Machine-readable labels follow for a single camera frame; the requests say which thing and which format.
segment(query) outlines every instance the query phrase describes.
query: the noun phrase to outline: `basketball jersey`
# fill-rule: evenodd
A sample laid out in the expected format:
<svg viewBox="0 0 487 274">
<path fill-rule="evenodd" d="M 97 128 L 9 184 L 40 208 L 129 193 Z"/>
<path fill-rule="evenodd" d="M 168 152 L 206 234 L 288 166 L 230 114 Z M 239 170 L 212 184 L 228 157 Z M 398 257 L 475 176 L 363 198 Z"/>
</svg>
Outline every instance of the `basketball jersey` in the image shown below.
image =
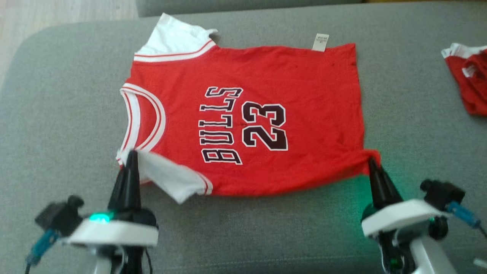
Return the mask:
<svg viewBox="0 0 487 274">
<path fill-rule="evenodd" d="M 181 203 L 265 196 L 368 174 L 354 44 L 222 48 L 163 14 L 121 89 L 142 181 Z"/>
</svg>

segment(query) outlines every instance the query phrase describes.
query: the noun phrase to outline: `red jersey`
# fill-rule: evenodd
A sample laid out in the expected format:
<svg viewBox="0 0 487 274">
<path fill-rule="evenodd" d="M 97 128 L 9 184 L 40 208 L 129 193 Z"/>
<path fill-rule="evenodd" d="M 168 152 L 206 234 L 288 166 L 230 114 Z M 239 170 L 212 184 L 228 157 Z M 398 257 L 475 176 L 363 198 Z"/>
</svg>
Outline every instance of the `red jersey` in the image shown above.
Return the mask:
<svg viewBox="0 0 487 274">
<path fill-rule="evenodd" d="M 263 196 L 368 174 L 354 44 L 221 48 L 163 14 L 121 89 L 141 180 L 176 201 Z"/>
</svg>

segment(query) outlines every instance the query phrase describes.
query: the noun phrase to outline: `green led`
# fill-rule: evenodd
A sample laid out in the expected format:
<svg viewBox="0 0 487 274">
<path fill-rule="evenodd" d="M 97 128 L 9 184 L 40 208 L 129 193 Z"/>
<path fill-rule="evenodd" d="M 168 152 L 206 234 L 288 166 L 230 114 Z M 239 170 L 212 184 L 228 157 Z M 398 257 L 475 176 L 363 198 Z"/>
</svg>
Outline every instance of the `green led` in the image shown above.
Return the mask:
<svg viewBox="0 0 487 274">
<path fill-rule="evenodd" d="M 115 213 L 113 212 L 95 212 L 91 214 L 90 221 L 106 224 L 110 222 L 111 219 L 113 219 L 114 215 Z"/>
</svg>

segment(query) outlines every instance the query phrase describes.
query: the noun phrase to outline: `clothing tag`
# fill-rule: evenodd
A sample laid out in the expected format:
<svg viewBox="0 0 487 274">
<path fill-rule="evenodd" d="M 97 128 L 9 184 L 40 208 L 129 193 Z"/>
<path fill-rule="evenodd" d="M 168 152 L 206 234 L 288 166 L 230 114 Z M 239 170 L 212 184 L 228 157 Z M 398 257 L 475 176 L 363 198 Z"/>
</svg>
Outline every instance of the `clothing tag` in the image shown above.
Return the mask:
<svg viewBox="0 0 487 274">
<path fill-rule="evenodd" d="M 326 42 L 328 42 L 328 34 L 317 33 L 315 43 L 313 44 L 313 50 L 324 52 L 326 49 Z"/>
</svg>

